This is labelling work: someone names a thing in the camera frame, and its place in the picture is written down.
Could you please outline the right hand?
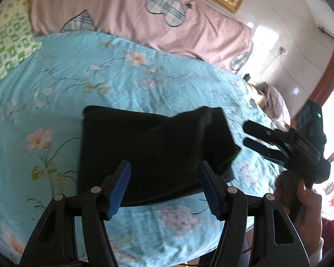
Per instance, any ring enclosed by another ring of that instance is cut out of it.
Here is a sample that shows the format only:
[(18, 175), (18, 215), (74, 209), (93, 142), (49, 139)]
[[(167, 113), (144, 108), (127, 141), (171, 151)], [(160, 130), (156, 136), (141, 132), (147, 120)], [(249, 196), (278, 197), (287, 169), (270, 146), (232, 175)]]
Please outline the right hand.
[(307, 255), (316, 254), (322, 245), (322, 197), (305, 186), (303, 179), (297, 184), (297, 198), (302, 204), (303, 216), (296, 231)]

